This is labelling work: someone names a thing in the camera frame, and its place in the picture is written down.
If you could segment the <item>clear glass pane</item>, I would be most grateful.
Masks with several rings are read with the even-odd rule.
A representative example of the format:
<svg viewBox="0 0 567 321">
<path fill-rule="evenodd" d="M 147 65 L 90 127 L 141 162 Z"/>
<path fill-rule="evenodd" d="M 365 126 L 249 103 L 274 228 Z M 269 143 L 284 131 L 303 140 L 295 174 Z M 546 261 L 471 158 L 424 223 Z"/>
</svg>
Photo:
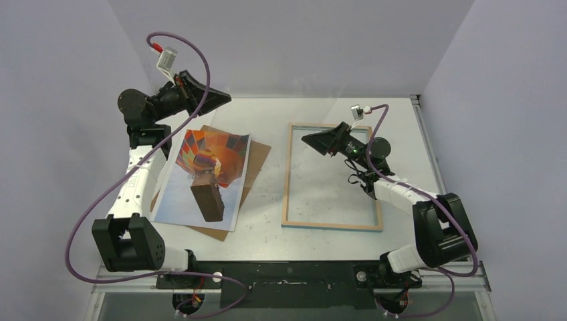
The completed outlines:
<svg viewBox="0 0 567 321">
<path fill-rule="evenodd" d="M 235 134 L 267 134 L 289 123 L 334 124 L 352 122 L 356 100 L 316 96 L 234 96 L 214 112 L 211 126 Z"/>
</svg>

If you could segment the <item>blue wooden picture frame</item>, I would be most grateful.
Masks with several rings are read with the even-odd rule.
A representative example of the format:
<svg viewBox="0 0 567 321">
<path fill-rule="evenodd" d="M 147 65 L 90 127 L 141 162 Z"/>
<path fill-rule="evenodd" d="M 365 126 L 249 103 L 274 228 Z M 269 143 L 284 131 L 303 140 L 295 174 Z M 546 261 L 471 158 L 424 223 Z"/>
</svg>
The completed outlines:
<svg viewBox="0 0 567 321">
<path fill-rule="evenodd" d="M 322 156 L 302 141 L 333 124 L 288 126 L 281 226 L 303 229 L 381 232 L 382 208 L 361 188 L 344 156 Z"/>
</svg>

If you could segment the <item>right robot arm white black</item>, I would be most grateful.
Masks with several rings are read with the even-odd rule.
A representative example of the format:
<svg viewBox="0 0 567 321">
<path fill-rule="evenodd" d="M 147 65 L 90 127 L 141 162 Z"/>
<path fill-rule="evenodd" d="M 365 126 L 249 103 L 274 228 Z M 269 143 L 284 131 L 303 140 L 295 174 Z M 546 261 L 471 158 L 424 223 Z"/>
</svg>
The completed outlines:
<svg viewBox="0 0 567 321">
<path fill-rule="evenodd" d="M 475 256 L 478 243 L 460 197 L 431 193 L 402 181 L 386 161 L 391 153 L 387 139 L 372 135 L 362 142 L 351 132 L 351 126 L 341 122 L 301 140 L 322 155 L 343 155 L 369 197 L 412 217 L 414 242 L 380 256 L 378 281 L 392 288 L 419 269 Z"/>
</svg>

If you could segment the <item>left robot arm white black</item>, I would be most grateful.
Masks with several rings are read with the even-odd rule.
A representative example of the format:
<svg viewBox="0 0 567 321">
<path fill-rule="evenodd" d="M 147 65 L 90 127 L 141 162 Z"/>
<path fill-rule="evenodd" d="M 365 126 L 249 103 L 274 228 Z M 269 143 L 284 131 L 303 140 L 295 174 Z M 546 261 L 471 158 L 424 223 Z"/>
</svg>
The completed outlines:
<svg viewBox="0 0 567 321">
<path fill-rule="evenodd" d="M 128 173 L 120 183 L 117 198 L 106 218 L 96 219 L 92 235 L 109 272 L 173 271 L 183 288 L 199 281 L 199 269 L 192 265 L 192 251 L 166 246 L 148 219 L 158 176 L 170 155 L 169 125 L 160 121 L 179 112 L 202 116 L 229 103 L 231 96 L 207 89 L 188 71 L 173 76 L 158 92 L 149 96 L 126 89 L 117 105 L 124 117 L 129 138 Z"/>
</svg>

